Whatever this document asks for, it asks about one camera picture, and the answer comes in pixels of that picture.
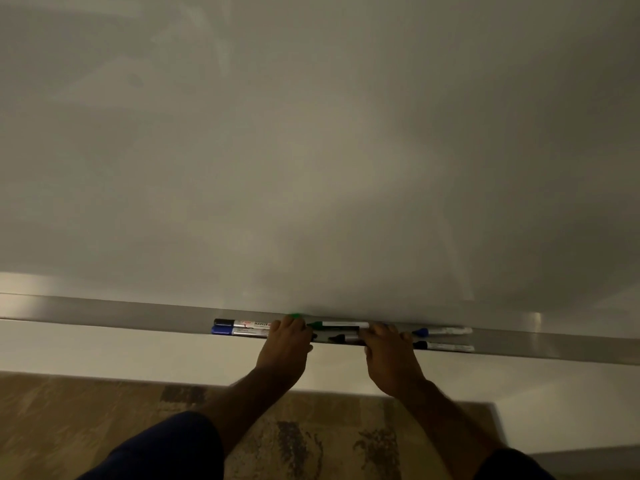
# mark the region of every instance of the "person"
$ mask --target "person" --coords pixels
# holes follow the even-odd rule
[[[373,324],[360,331],[369,377],[420,423],[453,480],[552,479],[533,459],[488,435],[425,379],[408,333]],[[102,479],[219,479],[224,460],[251,425],[302,376],[312,350],[302,318],[271,324],[255,368],[193,411],[177,414],[113,450],[80,476]]]

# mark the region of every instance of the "person's right hand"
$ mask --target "person's right hand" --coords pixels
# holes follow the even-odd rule
[[[375,323],[361,328],[359,335],[366,343],[369,377],[382,392],[404,401],[425,382],[409,332],[400,334],[393,325]]]

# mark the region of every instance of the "hand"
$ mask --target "hand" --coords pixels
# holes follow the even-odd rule
[[[298,382],[307,366],[307,354],[313,349],[313,331],[302,318],[287,315],[271,323],[255,368],[267,371],[287,390]]]
[[[405,401],[426,379],[413,353],[409,332],[398,333],[393,325],[376,323],[360,329],[367,355],[369,377],[380,390]]]

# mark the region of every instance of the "blue sleeve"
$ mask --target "blue sleeve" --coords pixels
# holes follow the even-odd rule
[[[535,460],[509,448],[494,452],[484,460],[474,480],[554,480]]]
[[[216,428],[202,414],[187,411],[125,441],[78,480],[222,480],[224,464]]]

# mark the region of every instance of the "floor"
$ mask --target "floor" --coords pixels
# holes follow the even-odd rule
[[[4,480],[68,480],[144,428],[219,389],[25,374],[0,375]],[[463,407],[495,434],[489,407]],[[449,478],[417,423],[380,397],[286,394],[228,458],[225,478]]]

